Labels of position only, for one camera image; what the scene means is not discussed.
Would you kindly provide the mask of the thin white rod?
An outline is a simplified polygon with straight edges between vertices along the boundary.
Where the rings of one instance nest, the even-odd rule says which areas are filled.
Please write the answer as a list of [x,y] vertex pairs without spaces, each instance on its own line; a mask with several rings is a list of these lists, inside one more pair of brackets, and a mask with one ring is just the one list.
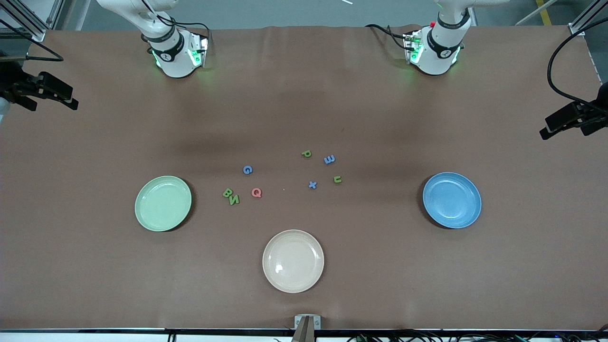
[[548,8],[551,7],[557,1],[558,0],[534,0],[537,8],[522,19],[520,19],[518,22],[516,22],[514,26],[522,26],[535,17],[541,18],[543,26],[551,26],[552,21],[549,16]]

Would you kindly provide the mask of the blue plate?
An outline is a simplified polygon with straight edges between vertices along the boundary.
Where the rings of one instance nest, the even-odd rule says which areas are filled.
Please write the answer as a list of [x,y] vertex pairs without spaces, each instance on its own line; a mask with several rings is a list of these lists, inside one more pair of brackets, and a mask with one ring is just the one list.
[[454,172],[441,172],[423,187],[423,206],[428,216],[448,229],[473,225],[482,212],[482,197],[469,178]]

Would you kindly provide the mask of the light green plate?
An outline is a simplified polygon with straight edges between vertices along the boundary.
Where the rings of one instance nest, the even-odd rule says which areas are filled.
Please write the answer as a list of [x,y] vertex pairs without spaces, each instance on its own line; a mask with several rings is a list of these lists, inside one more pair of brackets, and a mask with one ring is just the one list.
[[148,231],[171,231],[188,217],[192,201],[191,189],[184,180],[171,175],[157,177],[135,198],[135,218]]

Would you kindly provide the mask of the brown table cover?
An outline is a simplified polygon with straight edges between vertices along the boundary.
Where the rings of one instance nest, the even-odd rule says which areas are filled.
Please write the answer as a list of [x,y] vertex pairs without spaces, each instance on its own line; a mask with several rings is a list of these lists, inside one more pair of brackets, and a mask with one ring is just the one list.
[[[539,134],[568,103],[546,83],[568,34],[475,27],[452,69],[427,76],[369,28],[222,30],[204,69],[172,79],[139,33],[50,32],[65,60],[24,69],[73,86],[79,108],[41,100],[0,123],[0,327],[607,324],[608,129]],[[441,172],[477,186],[473,225],[428,216],[423,187]],[[164,175],[192,206],[152,232],[135,198]],[[290,229],[325,255],[300,294],[261,265]]]

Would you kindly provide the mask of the beige plate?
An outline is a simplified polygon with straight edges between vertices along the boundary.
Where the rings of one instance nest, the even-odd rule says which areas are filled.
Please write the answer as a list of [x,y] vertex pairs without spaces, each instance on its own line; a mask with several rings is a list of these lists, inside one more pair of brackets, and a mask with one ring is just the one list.
[[325,255],[321,243],[309,232],[290,229],[269,240],[261,265],[267,281],[275,289],[300,294],[321,279]]

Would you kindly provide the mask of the aluminium frame profile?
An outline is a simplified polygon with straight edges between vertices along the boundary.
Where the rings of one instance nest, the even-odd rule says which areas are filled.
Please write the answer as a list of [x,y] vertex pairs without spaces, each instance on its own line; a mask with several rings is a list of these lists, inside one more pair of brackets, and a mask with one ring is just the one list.
[[12,35],[14,28],[43,41],[46,31],[55,29],[66,0],[0,0],[0,34]]
[[598,17],[603,9],[608,6],[608,0],[591,0],[591,3],[568,24],[570,32],[576,33],[584,26],[593,22],[595,17]]

